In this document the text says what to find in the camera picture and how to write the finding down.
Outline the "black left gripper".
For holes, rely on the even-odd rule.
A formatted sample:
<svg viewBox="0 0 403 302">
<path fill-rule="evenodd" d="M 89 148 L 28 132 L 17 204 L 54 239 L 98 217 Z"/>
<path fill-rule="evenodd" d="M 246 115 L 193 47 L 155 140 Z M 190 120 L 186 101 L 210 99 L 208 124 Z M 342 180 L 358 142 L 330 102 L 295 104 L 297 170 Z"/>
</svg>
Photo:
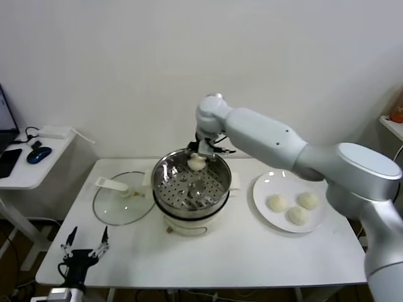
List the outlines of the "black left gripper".
<svg viewBox="0 0 403 302">
<path fill-rule="evenodd" d="M 64 284 L 66 286 L 83 286 L 88 269 L 95 265 L 95 259 L 100 260 L 109 249 L 107 226 L 105 226 L 100 245 L 93 250 L 72 250 L 76 232 L 77 227 L 75 226 L 67 236 L 65 243 L 60 246 L 64 264 L 67 266 L 67 273 L 64 277 Z"/>
</svg>

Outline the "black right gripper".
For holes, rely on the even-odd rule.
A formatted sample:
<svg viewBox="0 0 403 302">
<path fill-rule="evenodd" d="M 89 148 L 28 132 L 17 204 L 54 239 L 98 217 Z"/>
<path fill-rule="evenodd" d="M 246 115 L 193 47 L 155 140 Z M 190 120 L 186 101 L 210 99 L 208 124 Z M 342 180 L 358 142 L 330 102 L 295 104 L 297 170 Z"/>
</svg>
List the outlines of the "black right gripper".
<svg viewBox="0 0 403 302">
<path fill-rule="evenodd" d="M 219 133 L 210 133 L 202 130 L 197 130 L 195 137 L 198 141 L 190 142 L 188 144 L 188 150 L 191 154 L 197 154 L 200 157 L 205 156 L 205 144 L 207 145 L 208 157 L 215 158 L 221 153 L 221 148 L 215 145 L 223 142 L 227 136 Z"/>
</svg>

